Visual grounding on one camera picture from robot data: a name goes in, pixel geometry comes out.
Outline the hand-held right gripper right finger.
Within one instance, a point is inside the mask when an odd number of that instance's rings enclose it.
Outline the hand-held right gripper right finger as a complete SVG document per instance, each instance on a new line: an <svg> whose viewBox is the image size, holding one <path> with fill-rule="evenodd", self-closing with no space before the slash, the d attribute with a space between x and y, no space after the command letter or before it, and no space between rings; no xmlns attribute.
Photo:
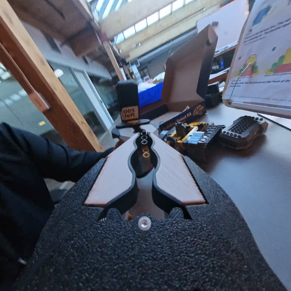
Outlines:
<svg viewBox="0 0 291 291"><path fill-rule="evenodd" d="M158 192L181 206L205 204L184 156L156 135L150 133L150 137L152 154L157 158L153 183Z"/></svg>

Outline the brown cardboard box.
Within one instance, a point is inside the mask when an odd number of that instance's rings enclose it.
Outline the brown cardboard box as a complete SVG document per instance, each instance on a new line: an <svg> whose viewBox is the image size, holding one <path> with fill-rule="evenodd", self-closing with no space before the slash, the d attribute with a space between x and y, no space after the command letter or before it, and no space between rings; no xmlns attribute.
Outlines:
<svg viewBox="0 0 291 291"><path fill-rule="evenodd" d="M161 98L169 111L204 101L217 40L208 25L167 59Z"/></svg>

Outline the yellow block frame assembly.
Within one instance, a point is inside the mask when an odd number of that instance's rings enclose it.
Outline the yellow block frame assembly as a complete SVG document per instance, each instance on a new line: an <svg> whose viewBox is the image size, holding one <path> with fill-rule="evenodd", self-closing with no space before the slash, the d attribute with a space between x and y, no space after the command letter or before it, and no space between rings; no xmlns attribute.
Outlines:
<svg viewBox="0 0 291 291"><path fill-rule="evenodd" d="M155 218L159 218L160 211L152 200L152 177L154 166L151 163L150 141L147 131L141 129L140 136L137 139L138 162L135 166L138 199L136 204L129 210L129 219L134 219L141 214L149 214Z"/></svg>

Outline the black device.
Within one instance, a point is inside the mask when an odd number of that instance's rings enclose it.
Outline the black device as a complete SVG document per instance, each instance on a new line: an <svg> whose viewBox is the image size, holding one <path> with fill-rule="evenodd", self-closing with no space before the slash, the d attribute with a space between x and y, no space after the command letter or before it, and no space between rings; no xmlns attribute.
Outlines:
<svg viewBox="0 0 291 291"><path fill-rule="evenodd" d="M219 89L219 82L209 84L207 86L206 95L205 95L205 107L212 108L218 105L222 100L222 95Z"/></svg>

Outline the person's dark clothed body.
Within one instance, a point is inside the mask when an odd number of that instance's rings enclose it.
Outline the person's dark clothed body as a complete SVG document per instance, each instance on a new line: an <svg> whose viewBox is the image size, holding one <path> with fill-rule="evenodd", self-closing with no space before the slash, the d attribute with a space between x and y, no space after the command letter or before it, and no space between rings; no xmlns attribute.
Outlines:
<svg viewBox="0 0 291 291"><path fill-rule="evenodd" d="M8 290L33 254L54 204L45 180L1 176L1 290Z"/></svg>

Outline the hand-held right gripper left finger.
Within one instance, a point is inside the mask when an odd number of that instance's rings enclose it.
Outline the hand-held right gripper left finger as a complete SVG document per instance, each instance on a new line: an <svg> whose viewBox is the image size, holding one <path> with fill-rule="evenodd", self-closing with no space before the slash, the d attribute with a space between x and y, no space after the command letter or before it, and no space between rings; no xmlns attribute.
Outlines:
<svg viewBox="0 0 291 291"><path fill-rule="evenodd" d="M130 188L133 172L129 167L130 154L136 150L134 134L106 158L92 189L84 202L85 206L108 207Z"/></svg>

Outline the black yellow toy block vehicle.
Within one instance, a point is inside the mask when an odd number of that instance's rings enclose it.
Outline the black yellow toy block vehicle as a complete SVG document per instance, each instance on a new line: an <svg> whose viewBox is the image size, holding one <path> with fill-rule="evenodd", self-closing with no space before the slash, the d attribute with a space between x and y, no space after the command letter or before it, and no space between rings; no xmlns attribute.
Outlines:
<svg viewBox="0 0 291 291"><path fill-rule="evenodd" d="M205 163L212 157L213 148L225 128L225 125L206 122L177 122L169 130L163 130L159 138L193 161Z"/></svg>

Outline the grey desk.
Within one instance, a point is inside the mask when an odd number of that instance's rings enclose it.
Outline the grey desk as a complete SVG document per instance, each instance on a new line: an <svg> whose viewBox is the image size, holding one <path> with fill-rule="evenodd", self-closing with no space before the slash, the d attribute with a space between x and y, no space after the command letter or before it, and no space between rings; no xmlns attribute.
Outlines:
<svg viewBox="0 0 291 291"><path fill-rule="evenodd" d="M100 290L290 290L290 133L267 129L244 151L216 150L202 169L182 157L206 202L191 219L141 213L122 226L121 259L100 269Z"/></svg>

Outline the dark grey studded block shell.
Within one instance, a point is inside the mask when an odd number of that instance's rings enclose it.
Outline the dark grey studded block shell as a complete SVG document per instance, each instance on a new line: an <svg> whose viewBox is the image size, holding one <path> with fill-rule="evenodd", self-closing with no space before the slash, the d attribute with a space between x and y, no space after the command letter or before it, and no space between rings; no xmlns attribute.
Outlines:
<svg viewBox="0 0 291 291"><path fill-rule="evenodd" d="M266 133L268 125L264 118L242 116L221 131L219 144L236 151L247 149L257 137Z"/></svg>

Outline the person's left forearm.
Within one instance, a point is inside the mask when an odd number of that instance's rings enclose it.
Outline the person's left forearm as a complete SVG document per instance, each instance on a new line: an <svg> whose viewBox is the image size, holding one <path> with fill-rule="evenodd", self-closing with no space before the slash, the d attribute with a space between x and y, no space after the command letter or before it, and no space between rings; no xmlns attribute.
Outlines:
<svg viewBox="0 0 291 291"><path fill-rule="evenodd" d="M114 151L77 151L55 144L49 139L1 123L1 145L7 146L9 154L16 158L20 154L21 164L32 162L43 178L59 182L77 182L97 162Z"/></svg>

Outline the blue storage bin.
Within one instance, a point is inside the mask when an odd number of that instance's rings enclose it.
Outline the blue storage bin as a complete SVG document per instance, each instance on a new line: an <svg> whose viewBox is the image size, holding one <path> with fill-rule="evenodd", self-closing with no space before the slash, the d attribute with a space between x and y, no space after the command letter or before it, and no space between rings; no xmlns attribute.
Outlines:
<svg viewBox="0 0 291 291"><path fill-rule="evenodd" d="M163 82L155 84L155 86L139 92L139 109L155 104L162 100Z"/></svg>

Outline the black office chair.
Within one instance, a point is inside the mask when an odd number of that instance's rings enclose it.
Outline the black office chair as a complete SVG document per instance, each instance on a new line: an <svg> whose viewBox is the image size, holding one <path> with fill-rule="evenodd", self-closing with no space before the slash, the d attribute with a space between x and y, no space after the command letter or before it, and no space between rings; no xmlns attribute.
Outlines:
<svg viewBox="0 0 291 291"><path fill-rule="evenodd" d="M60 188L49 191L51 199L54 204L59 203L64 198L67 192L68 192L67 189L60 189Z"/></svg>

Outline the wooden table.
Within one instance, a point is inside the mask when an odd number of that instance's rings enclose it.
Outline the wooden table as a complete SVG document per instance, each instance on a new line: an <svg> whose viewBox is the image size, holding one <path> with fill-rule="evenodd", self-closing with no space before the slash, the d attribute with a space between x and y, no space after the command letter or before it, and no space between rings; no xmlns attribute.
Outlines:
<svg viewBox="0 0 291 291"><path fill-rule="evenodd" d="M8 1L0 3L0 33L1 63L65 143L79 151L104 151Z"/></svg>

